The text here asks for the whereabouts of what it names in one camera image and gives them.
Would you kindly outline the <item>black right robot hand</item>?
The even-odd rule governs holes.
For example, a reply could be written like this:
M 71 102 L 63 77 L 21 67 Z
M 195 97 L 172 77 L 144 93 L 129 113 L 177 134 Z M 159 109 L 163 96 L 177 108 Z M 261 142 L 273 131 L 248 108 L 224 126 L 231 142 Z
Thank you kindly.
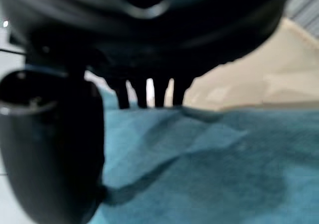
M 103 185 L 105 123 L 91 71 L 129 108 L 173 105 L 193 80 L 249 54 L 276 30 L 287 0 L 0 0 L 10 42 L 25 67 L 0 82 L 0 150 L 17 202 L 37 224 L 86 224 L 102 203 L 118 205 L 171 163 L 115 191 Z

